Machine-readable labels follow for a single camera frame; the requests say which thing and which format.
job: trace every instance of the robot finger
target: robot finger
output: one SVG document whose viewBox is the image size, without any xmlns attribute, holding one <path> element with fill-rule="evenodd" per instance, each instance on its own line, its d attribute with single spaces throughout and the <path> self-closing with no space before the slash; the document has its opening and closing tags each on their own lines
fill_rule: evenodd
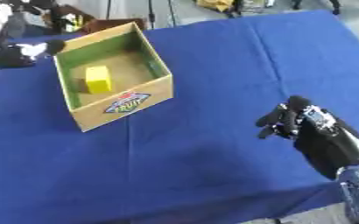
<svg viewBox="0 0 359 224">
<path fill-rule="evenodd" d="M 263 127 L 265 125 L 275 125 L 280 122 L 280 118 L 285 113 L 285 104 L 279 104 L 268 115 L 265 115 L 256 121 L 256 126 Z"/>
</svg>

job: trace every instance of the cardboard box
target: cardboard box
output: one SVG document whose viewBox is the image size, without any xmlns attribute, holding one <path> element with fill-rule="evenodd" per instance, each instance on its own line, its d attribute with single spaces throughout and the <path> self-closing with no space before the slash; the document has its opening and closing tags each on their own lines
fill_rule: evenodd
<svg viewBox="0 0 359 224">
<path fill-rule="evenodd" d="M 67 107 L 82 131 L 172 98 L 172 74 L 135 23 L 67 41 L 54 57 Z M 90 94 L 88 67 L 106 66 L 113 91 Z"/>
</svg>

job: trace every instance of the box label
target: box label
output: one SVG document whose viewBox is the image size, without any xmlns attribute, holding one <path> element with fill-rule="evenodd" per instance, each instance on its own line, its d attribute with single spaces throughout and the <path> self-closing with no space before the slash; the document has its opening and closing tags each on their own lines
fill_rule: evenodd
<svg viewBox="0 0 359 224">
<path fill-rule="evenodd" d="M 127 93 L 120 96 L 119 101 L 113 102 L 104 113 L 130 113 L 150 97 L 150 94 Z"/>
</svg>

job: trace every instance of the table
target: table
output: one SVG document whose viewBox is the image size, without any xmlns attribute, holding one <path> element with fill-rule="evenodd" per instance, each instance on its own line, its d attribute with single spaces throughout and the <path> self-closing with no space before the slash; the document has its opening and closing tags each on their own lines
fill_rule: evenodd
<svg viewBox="0 0 359 224">
<path fill-rule="evenodd" d="M 258 140 L 254 125 L 299 94 L 359 130 L 359 41 L 335 17 L 146 35 L 173 72 L 174 99 L 87 133 L 51 59 L 0 71 L 0 223 L 234 223 L 341 201 L 292 143 Z"/>
</svg>

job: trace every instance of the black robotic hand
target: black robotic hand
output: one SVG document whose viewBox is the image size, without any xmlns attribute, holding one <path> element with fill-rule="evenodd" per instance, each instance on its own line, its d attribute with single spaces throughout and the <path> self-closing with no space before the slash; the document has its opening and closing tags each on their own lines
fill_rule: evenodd
<svg viewBox="0 0 359 224">
<path fill-rule="evenodd" d="M 347 138 L 341 134 L 336 136 L 319 132 L 313 123 L 302 119 L 303 110 L 312 103 L 300 96 L 292 96 L 285 104 L 279 104 L 270 114 L 261 117 L 256 125 L 264 127 L 258 135 L 265 139 L 276 134 L 280 137 L 294 140 L 294 147 L 302 152 L 306 160 L 328 179 L 335 179 L 337 171 L 347 165 L 359 164 L 359 157 L 352 156 L 347 151 Z M 359 138 L 359 133 L 349 127 L 344 121 L 334 116 L 336 126 L 345 129 Z"/>
</svg>

